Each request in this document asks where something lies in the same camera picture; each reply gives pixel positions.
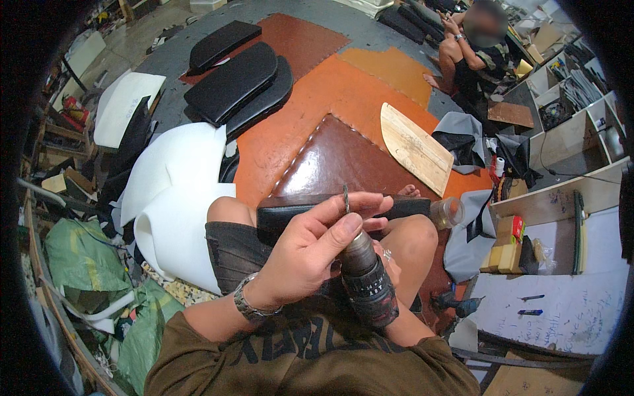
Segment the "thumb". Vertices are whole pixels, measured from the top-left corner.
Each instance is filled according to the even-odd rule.
[[[328,265],[361,232],[363,219],[357,213],[343,216],[315,242],[311,249],[317,262]]]

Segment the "blue marker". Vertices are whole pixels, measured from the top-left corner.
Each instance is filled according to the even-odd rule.
[[[539,316],[542,313],[544,313],[544,311],[542,311],[541,309],[522,309],[517,314]]]

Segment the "white whiteboard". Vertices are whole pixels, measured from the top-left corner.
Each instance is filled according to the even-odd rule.
[[[471,297],[486,298],[468,318],[479,330],[576,354],[602,354],[623,308],[628,270],[585,275],[479,274]],[[521,297],[544,294],[523,302]],[[540,316],[518,315],[541,309]]]

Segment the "shorts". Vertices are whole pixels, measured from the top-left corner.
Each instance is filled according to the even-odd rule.
[[[245,224],[209,222],[205,237],[211,266],[223,295],[234,291],[247,276],[260,271],[271,254],[271,246],[257,238],[257,229]]]

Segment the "rubber mat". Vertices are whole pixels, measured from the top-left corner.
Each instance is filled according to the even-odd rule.
[[[327,58],[297,81],[287,104],[238,138],[240,166],[235,182],[237,197],[252,208],[267,197],[323,115],[334,114],[387,151],[381,134],[380,113],[388,102],[426,131],[438,124],[430,113],[385,82],[336,56]],[[486,172],[451,172],[444,196],[491,187]]]
[[[325,58],[350,42],[340,33],[286,14],[272,14],[257,25],[262,28],[262,35],[238,47],[225,58],[233,58],[253,44],[264,41],[277,55],[282,55],[288,60],[296,82]],[[179,80],[195,85],[213,70],[208,70],[202,75],[185,73]]]
[[[349,48],[339,57],[352,66],[380,78],[422,108],[427,109],[432,87],[425,81],[423,74],[433,73],[398,49],[390,47],[385,52],[376,52]]]
[[[421,196],[439,199],[388,152],[332,114],[308,137],[271,196],[338,194],[344,183],[350,191],[383,194],[414,184]]]

